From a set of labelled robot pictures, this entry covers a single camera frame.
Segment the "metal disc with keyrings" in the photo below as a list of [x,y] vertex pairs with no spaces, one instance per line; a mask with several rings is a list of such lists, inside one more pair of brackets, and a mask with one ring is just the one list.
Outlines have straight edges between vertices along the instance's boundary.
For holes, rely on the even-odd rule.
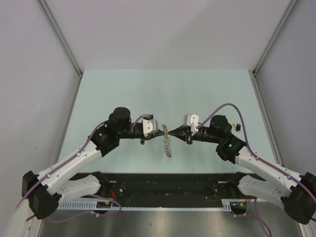
[[[168,132],[168,128],[165,124],[162,125],[162,130],[165,131],[166,133]],[[168,158],[172,157],[172,152],[171,152],[171,147],[170,147],[170,138],[167,137],[166,135],[162,139],[163,142],[163,148],[166,156]]]

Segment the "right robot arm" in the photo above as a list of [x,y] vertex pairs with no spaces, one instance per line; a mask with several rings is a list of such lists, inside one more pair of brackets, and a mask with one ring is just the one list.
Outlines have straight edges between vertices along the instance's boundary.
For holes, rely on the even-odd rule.
[[233,198],[249,195],[264,199],[281,207],[296,222],[306,225],[316,213],[316,177],[276,164],[258,153],[232,134],[227,118],[215,115],[210,125],[198,124],[196,115],[185,116],[182,126],[169,132],[187,144],[193,141],[216,143],[216,153],[224,160],[244,167],[262,180],[243,173],[236,173],[229,181],[228,193]]

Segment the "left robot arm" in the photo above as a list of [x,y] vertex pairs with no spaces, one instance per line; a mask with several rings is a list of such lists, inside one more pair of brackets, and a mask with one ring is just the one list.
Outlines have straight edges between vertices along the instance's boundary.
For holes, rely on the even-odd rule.
[[108,180],[101,172],[72,181],[81,169],[99,160],[119,146],[121,139],[140,139],[140,143],[163,136],[153,115],[141,115],[131,121],[130,110],[118,107],[107,121],[97,125],[87,140],[64,160],[35,174],[29,171],[22,178],[22,199],[29,202],[33,217],[49,217],[65,201],[96,194],[108,194]]

